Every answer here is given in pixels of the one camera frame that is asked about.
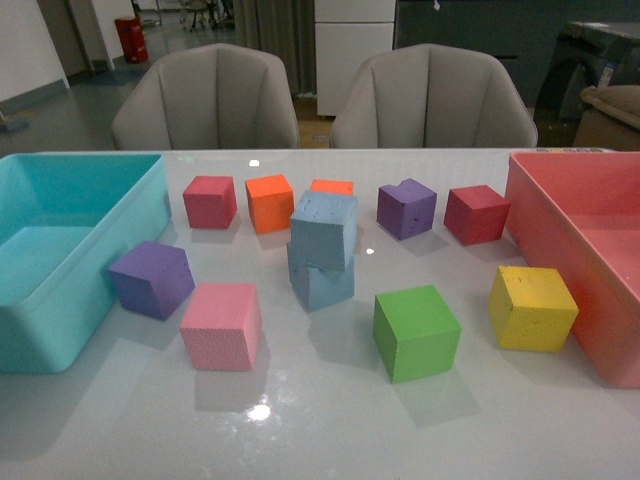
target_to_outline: chair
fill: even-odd
[[[217,43],[165,55],[111,125],[120,150],[296,148],[298,123],[282,61]]]
[[[640,150],[640,85],[587,87],[574,147]]]
[[[331,132],[334,148],[535,147],[537,138],[498,60],[433,44],[365,61]]]
[[[211,28],[215,28],[216,21],[212,13],[212,6],[210,0],[180,0],[180,24],[184,30],[187,29],[187,17],[193,13],[193,22],[189,27],[190,32],[195,32],[197,24],[200,23],[202,29],[205,29],[205,23],[211,25]]]

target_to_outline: purple cube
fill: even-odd
[[[434,191],[408,178],[378,190],[377,221],[398,240],[431,230],[436,210]]]
[[[123,308],[166,320],[195,288],[182,248],[142,242],[109,267]]]

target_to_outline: pink cube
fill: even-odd
[[[502,237],[510,202],[487,185],[449,190],[444,225],[463,245]]]
[[[238,211],[233,177],[199,175],[182,197],[191,228],[229,228]]]
[[[262,314],[253,283],[203,283],[196,287],[180,333],[197,370],[251,370]]]

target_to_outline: plastic box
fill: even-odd
[[[109,265],[170,216],[158,154],[0,160],[0,372],[69,367],[115,299]]]
[[[514,153],[507,230],[530,266],[557,268],[572,331],[598,374],[640,388],[640,153]]]

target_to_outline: orange cube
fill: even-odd
[[[289,228],[293,214],[293,189],[284,175],[245,181],[249,216],[257,234]]]
[[[311,182],[309,190],[314,192],[338,193],[341,195],[353,195],[353,182],[346,180],[325,180],[316,178]]]

